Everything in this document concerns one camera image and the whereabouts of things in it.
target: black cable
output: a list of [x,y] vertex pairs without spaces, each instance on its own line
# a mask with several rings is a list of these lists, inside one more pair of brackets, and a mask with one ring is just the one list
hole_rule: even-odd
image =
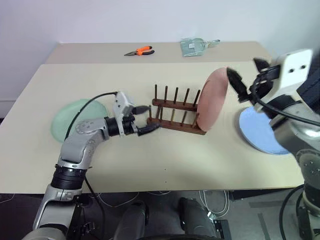
[[[117,93],[118,92],[116,92],[116,91],[103,93],[103,94],[97,95],[97,96],[91,98],[89,101],[87,101],[85,103],[85,105],[83,105],[83,107],[79,110],[79,112],[73,117],[73,119],[68,127],[68,130],[66,131],[64,140],[66,140],[69,137],[69,134],[70,134],[70,131],[71,131],[73,124],[75,123],[75,121],[76,121],[77,117],[80,115],[80,113],[86,108],[86,106],[88,106],[93,100],[95,100],[97,98],[100,98],[100,97],[106,96],[106,95],[117,95]],[[96,200],[96,202],[101,210],[101,214],[102,214],[101,239],[103,240],[105,237],[106,213],[105,213],[104,207],[102,206],[101,202],[97,198],[95,191],[92,189],[91,185],[89,184],[89,181],[86,176],[84,177],[84,181],[85,181],[86,185],[88,186],[91,194],[93,195],[93,198]]]
[[317,121],[313,121],[313,120],[310,120],[310,119],[307,119],[307,118],[303,118],[303,117],[299,117],[299,116],[296,116],[296,115],[292,115],[290,113],[287,113],[285,111],[282,111],[268,103],[265,103],[261,100],[261,98],[258,96],[257,94],[257,85],[258,83],[260,82],[260,78],[256,78],[253,82],[253,85],[252,85],[252,97],[253,97],[253,100],[256,101],[257,103],[259,103],[260,105],[262,105],[263,107],[265,107],[266,109],[270,110],[271,112],[275,113],[275,114],[280,114],[282,116],[285,116],[289,119],[293,119],[293,120],[297,120],[299,122],[303,122],[303,123],[306,123],[306,124],[311,124],[311,125],[315,125],[315,126],[318,126],[320,127],[320,122],[317,122]]
[[286,240],[286,235],[285,235],[285,231],[284,231],[284,210],[285,207],[288,203],[289,198],[299,189],[302,189],[304,187],[304,185],[299,185],[296,188],[294,188],[293,190],[291,190],[291,192],[288,193],[288,195],[285,197],[281,208],[280,208],[280,212],[279,212],[279,228],[280,228],[280,233],[281,233],[281,237],[283,240]]
[[83,214],[83,224],[86,224],[87,220],[86,220],[86,214],[85,214],[85,208],[84,207],[82,207],[82,214]]
[[72,119],[72,121],[71,121],[71,123],[70,123],[70,125],[69,125],[69,127],[68,127],[68,130],[66,131],[64,140],[66,140],[66,139],[69,137],[71,128],[72,128],[73,124],[75,123],[77,117],[78,117],[78,116],[80,115],[80,113],[86,108],[86,106],[89,105],[89,103],[91,103],[93,100],[96,100],[97,98],[100,98],[100,97],[102,97],[102,96],[106,96],[106,95],[117,95],[117,93],[118,93],[117,91],[103,93],[103,94],[100,94],[100,95],[98,95],[98,96],[95,96],[95,97],[91,98],[89,101],[87,101],[87,102],[85,103],[85,105],[83,105],[83,107],[79,110],[79,112],[78,112],[78,113],[74,116],[74,118]]
[[104,237],[105,237],[106,213],[105,213],[104,207],[102,206],[101,202],[97,198],[96,193],[94,192],[94,190],[92,189],[90,183],[88,182],[87,177],[84,178],[84,181],[85,181],[86,185],[88,186],[91,194],[93,195],[94,199],[96,200],[96,203],[99,205],[99,208],[101,210],[101,214],[102,214],[101,239],[103,240]]
[[295,215],[298,217],[299,215],[299,206],[300,206],[300,202],[301,202],[301,199],[302,199],[302,196],[303,196],[303,192],[300,193],[298,199],[296,200],[296,203],[295,203]]

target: cable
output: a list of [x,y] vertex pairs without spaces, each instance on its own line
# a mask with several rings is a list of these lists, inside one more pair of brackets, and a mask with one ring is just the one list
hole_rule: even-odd
[[98,206],[101,210],[101,214],[102,214],[101,239],[103,240],[105,237],[106,213],[105,213],[104,207],[101,205],[101,202],[99,201],[98,197],[96,196],[96,193],[94,192],[91,185],[89,184],[86,176],[84,177],[84,181],[85,181],[86,185],[88,186],[91,194],[93,195],[94,199],[96,200],[96,203],[98,204]]
[[101,202],[102,202],[104,205],[106,205],[106,206],[108,206],[108,207],[110,207],[110,208],[118,208],[118,207],[120,207],[120,206],[122,206],[122,205],[125,205],[125,204],[128,204],[128,203],[132,202],[132,201],[135,200],[138,196],[139,196],[139,192],[138,192],[133,198],[131,198],[130,200],[125,201],[125,202],[123,202],[123,203],[120,203],[120,204],[118,204],[118,205],[110,205],[109,203],[106,203],[106,202],[102,199],[102,197],[101,197],[100,195],[98,196],[98,198],[101,200]]
[[[86,220],[86,214],[85,214],[85,208],[84,207],[82,208],[82,214],[83,214],[83,225],[85,225],[87,223],[87,220]],[[91,231],[89,232],[89,234],[92,237],[94,237],[95,239],[100,240],[100,238],[98,238],[96,235],[94,235]]]
[[7,199],[7,200],[4,200],[4,201],[0,201],[0,204],[3,204],[3,203],[6,203],[6,202],[9,202],[9,201],[11,201],[12,199],[14,199],[14,197],[15,197],[15,193],[12,195],[12,197],[10,197],[9,199]]
[[296,188],[294,188],[293,190],[291,190],[291,192],[288,193],[288,195],[285,197],[285,199],[283,200],[283,203],[281,205],[280,208],[280,212],[279,212],[279,228],[280,228],[280,233],[281,233],[281,237],[283,240],[286,240],[286,235],[285,235],[285,231],[284,231],[284,210],[285,207],[288,203],[289,198],[299,189],[302,189],[304,187],[304,185],[299,185]]
[[225,216],[228,213],[229,208],[230,208],[230,199],[229,199],[228,191],[225,191],[225,190],[223,191],[223,193],[224,193],[224,207],[223,207],[223,209],[221,211],[218,211],[218,212],[217,211],[213,211],[208,207],[207,198],[206,198],[206,191],[205,190],[202,191],[204,200],[202,199],[201,191],[198,191],[198,192],[199,192],[199,197],[200,197],[200,200],[201,200],[202,204],[205,206],[205,208],[208,211],[210,211],[211,213],[215,214],[217,218],[221,218],[221,217]]
[[[70,131],[71,131],[71,128],[72,126],[74,125],[77,117],[80,115],[80,113],[86,108],[86,106],[88,106],[93,100],[96,100],[97,98],[100,98],[102,96],[107,96],[107,95],[117,95],[118,92],[114,91],[114,92],[107,92],[107,93],[102,93],[100,95],[97,95],[93,98],[91,98],[89,101],[87,101],[85,103],[85,105],[83,105],[82,108],[80,108],[79,112],[73,117],[69,127],[68,127],[68,130],[66,131],[66,134],[65,134],[65,138],[64,140],[66,140],[68,137],[69,137],[69,134],[70,134]],[[100,210],[101,210],[101,214],[102,214],[102,227],[101,227],[101,239],[103,240],[104,237],[105,237],[105,225],[106,225],[106,213],[105,213],[105,210],[104,210],[104,207],[101,205],[101,202],[99,201],[95,191],[92,189],[91,185],[89,184],[89,181],[87,179],[87,177],[85,176],[84,177],[84,181],[86,183],[86,185],[88,186],[93,198],[96,200]]]
[[298,217],[299,215],[299,206],[300,206],[300,202],[301,202],[301,199],[302,199],[302,196],[303,196],[303,192],[300,193],[298,199],[296,200],[296,203],[295,203],[295,215]]
[[167,192],[159,191],[160,194],[157,194],[157,193],[154,193],[154,192],[150,192],[150,191],[147,191],[147,193],[151,194],[151,195],[154,195],[154,196],[163,196],[163,195],[167,195],[167,194],[171,193],[171,191],[167,191]]
[[106,95],[117,95],[117,93],[118,93],[117,91],[102,93],[102,94],[100,94],[100,95],[98,95],[98,96],[95,96],[95,97],[91,98],[89,101],[87,101],[86,104],[83,105],[83,107],[80,108],[79,112],[73,117],[73,119],[72,119],[72,121],[71,121],[71,123],[70,123],[70,125],[69,125],[69,127],[68,127],[68,130],[66,131],[64,140],[66,140],[66,139],[69,137],[71,128],[72,128],[72,126],[74,125],[77,117],[78,117],[78,116],[80,115],[80,113],[86,108],[86,106],[89,105],[89,103],[91,103],[93,100],[96,100],[97,98],[100,98],[100,97],[102,97],[102,96],[106,96]]
[[102,192],[96,193],[96,196],[99,197],[102,194]]
[[279,114],[279,115],[285,116],[289,119],[297,120],[299,122],[303,122],[306,124],[311,124],[311,125],[315,125],[315,126],[320,127],[320,122],[313,121],[313,120],[303,118],[303,117],[299,117],[296,115],[292,115],[292,114],[287,113],[285,111],[282,111],[282,110],[280,110],[280,109],[278,109],[268,103],[263,102],[257,94],[257,85],[259,82],[260,82],[260,78],[257,77],[253,82],[252,91],[251,91],[253,100],[255,100],[257,103],[259,103],[260,105],[262,105],[263,107],[265,107],[266,109],[270,110],[271,112],[273,112],[275,114]]

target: plate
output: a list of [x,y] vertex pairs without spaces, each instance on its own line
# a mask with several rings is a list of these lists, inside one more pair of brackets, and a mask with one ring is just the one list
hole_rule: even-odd
[[207,132],[215,124],[225,102],[228,82],[225,67],[215,70],[207,78],[196,109],[199,114],[196,123],[201,130]]
[[[51,134],[58,142],[63,143],[65,141],[68,127],[80,111],[80,109],[89,101],[89,99],[80,99],[64,106],[53,118],[51,123]],[[98,119],[108,117],[108,110],[100,102],[94,100],[90,102],[88,106],[80,113],[72,125],[70,134],[75,130],[75,125],[82,120]]]
[[270,119],[267,115],[257,113],[253,106],[243,110],[239,117],[239,127],[242,135],[256,149],[267,154],[289,154],[289,151],[277,142],[269,122]]

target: green plate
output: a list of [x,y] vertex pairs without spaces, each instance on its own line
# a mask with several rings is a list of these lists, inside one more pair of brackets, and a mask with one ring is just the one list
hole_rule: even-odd
[[[88,102],[89,99],[80,99],[64,106],[53,118],[51,123],[51,134],[55,140],[60,143],[65,141],[68,127],[79,112],[79,110]],[[82,120],[105,118],[109,116],[109,112],[104,105],[98,101],[92,101],[75,120],[72,125],[70,134],[75,130],[75,125]]]

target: wooden peg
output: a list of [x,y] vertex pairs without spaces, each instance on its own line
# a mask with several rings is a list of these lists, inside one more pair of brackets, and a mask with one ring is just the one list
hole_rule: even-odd
[[194,103],[193,103],[193,106],[194,106],[194,107],[196,106],[196,103],[197,103],[199,94],[200,94],[200,90],[198,90],[198,92],[196,93],[195,100],[194,100]]
[[175,109],[172,109],[170,124],[172,124],[172,122],[174,121],[174,117],[175,117]]
[[164,111],[164,107],[161,106],[161,110],[160,110],[160,122],[162,122],[162,113],[163,113],[163,111]]
[[150,118],[150,121],[152,121],[151,105],[149,105],[149,118]]
[[178,87],[175,88],[175,94],[174,94],[173,104],[176,104],[177,96],[178,96]]
[[161,109],[161,105],[158,106],[158,109],[156,110],[156,119],[159,119],[159,114],[160,114],[160,109]]
[[183,126],[184,125],[184,122],[185,122],[185,119],[186,119],[186,116],[187,116],[187,112],[188,111],[184,111],[184,114],[183,114],[183,118],[182,118],[182,121],[181,121],[181,126]]
[[196,125],[197,125],[197,119],[199,117],[199,113],[197,112],[196,115],[195,115],[195,118],[193,120],[193,124],[192,124],[192,128],[194,128]]
[[184,97],[184,101],[183,101],[183,105],[186,105],[189,91],[190,91],[190,88],[188,88],[188,89],[186,90],[185,97]]
[[157,84],[154,85],[154,99],[157,100]]
[[168,93],[168,86],[165,86],[165,91],[164,91],[164,102],[167,101],[167,93]]

